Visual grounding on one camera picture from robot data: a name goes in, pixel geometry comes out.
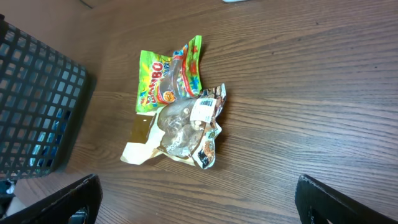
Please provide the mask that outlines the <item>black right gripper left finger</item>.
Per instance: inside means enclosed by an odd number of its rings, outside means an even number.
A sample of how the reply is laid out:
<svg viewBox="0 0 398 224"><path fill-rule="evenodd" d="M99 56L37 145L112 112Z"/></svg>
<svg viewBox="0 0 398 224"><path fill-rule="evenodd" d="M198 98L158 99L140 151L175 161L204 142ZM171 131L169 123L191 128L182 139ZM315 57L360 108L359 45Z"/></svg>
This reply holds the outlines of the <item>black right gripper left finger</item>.
<svg viewBox="0 0 398 224"><path fill-rule="evenodd" d="M94 223L102 198L100 178L90 174L6 217L1 223Z"/></svg>

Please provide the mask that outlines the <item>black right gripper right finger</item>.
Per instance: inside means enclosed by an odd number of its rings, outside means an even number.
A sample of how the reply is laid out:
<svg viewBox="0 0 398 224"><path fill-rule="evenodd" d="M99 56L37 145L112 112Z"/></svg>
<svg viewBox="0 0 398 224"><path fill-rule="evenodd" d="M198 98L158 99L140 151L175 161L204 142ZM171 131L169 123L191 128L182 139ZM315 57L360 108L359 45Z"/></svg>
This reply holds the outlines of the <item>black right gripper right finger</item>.
<svg viewBox="0 0 398 224"><path fill-rule="evenodd" d="M309 175L298 178L295 205L302 223L390 223L393 220Z"/></svg>

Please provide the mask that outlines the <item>beige mushroom snack bag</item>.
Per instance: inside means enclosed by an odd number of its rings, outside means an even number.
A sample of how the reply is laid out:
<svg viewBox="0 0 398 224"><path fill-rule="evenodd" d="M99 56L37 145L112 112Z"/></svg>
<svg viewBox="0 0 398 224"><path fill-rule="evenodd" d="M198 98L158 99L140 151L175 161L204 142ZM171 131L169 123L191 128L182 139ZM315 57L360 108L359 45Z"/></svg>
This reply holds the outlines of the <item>beige mushroom snack bag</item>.
<svg viewBox="0 0 398 224"><path fill-rule="evenodd" d="M161 154L191 166L208 169L216 160L216 122L226 101L226 87L202 90L156 111L137 113L121 161L141 165Z"/></svg>

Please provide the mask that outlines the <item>green Haribo candy bag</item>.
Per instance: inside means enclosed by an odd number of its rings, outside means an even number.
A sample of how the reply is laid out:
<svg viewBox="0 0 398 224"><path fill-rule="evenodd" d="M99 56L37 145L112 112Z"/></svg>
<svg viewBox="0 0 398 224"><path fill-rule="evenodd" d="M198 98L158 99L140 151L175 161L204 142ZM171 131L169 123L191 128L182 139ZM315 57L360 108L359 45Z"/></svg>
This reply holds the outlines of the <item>green Haribo candy bag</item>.
<svg viewBox="0 0 398 224"><path fill-rule="evenodd" d="M201 42L202 36L197 35L170 57L141 51L136 112L155 111L200 93Z"/></svg>

